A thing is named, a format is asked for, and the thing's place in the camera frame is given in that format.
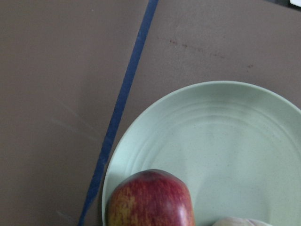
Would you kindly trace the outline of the yellow pink peach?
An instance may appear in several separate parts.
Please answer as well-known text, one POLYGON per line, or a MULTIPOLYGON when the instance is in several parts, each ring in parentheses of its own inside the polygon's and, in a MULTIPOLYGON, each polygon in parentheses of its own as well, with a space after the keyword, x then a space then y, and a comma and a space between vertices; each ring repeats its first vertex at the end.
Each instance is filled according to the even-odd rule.
POLYGON ((216 221, 213 226, 271 226, 268 223, 247 218, 227 217, 216 221))

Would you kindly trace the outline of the light green plate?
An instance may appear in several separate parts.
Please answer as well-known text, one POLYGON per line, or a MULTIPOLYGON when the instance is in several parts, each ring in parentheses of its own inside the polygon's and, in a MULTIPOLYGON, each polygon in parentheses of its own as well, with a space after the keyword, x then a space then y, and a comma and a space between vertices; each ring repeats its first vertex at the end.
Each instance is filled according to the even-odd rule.
POLYGON ((110 160, 102 191, 146 169, 189 188, 195 221, 224 217, 274 226, 301 223, 301 112, 258 86, 212 81, 177 90, 147 108, 110 160))

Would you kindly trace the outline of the red yellow pomegranate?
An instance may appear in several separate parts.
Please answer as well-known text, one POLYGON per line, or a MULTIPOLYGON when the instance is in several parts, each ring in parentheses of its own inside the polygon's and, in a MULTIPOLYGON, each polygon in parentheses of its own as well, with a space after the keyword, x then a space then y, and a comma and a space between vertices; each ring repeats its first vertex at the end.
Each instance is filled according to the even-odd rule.
POLYGON ((194 226, 188 187, 158 169, 138 172, 112 192, 105 212, 107 226, 194 226))

